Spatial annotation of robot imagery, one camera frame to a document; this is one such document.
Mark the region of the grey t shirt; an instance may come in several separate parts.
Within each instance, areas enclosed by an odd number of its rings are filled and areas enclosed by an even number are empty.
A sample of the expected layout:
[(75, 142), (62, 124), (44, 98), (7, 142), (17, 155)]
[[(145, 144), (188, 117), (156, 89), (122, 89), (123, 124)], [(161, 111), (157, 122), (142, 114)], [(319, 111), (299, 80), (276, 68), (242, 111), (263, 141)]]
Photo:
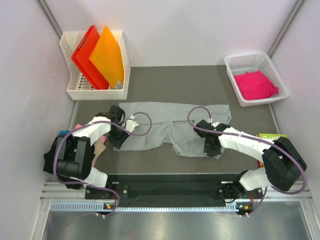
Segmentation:
[(145, 136), (129, 136), (122, 144), (121, 151), (145, 151), (160, 147), (164, 143), (172, 144), (174, 152), (182, 157), (205, 157), (205, 139), (199, 137), (187, 121), (188, 113), (195, 107), (192, 104), (164, 102), (122, 102), (119, 104), (127, 117), (137, 112), (147, 113), (135, 116), (139, 126), (134, 133)]

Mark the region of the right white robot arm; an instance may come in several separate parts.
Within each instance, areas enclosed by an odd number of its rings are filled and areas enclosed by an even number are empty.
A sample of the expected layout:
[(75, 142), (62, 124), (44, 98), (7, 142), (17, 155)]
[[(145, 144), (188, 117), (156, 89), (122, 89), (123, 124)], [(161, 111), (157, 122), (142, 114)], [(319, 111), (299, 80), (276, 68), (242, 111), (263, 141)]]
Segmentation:
[(263, 167), (240, 174), (233, 185), (233, 192), (239, 198), (259, 188), (274, 187), (288, 192), (307, 169), (307, 164), (286, 137), (262, 139), (224, 123), (210, 124), (204, 119), (193, 130), (205, 139), (204, 153), (211, 157), (221, 154), (222, 148), (231, 149), (263, 164)]

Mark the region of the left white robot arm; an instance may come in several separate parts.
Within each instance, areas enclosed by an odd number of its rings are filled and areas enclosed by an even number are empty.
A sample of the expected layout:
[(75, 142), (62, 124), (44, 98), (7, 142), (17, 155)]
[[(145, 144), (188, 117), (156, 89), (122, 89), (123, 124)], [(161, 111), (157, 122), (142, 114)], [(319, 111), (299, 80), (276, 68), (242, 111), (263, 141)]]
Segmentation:
[(95, 145), (105, 134), (109, 142), (119, 150), (129, 135), (119, 129), (126, 127), (125, 111), (119, 106), (111, 106), (106, 113), (94, 116), (88, 127), (75, 131), (63, 143), (57, 157), (56, 175), (68, 188), (79, 189), (81, 184), (96, 186), (102, 198), (109, 198), (114, 191), (108, 183), (108, 175), (92, 166)]

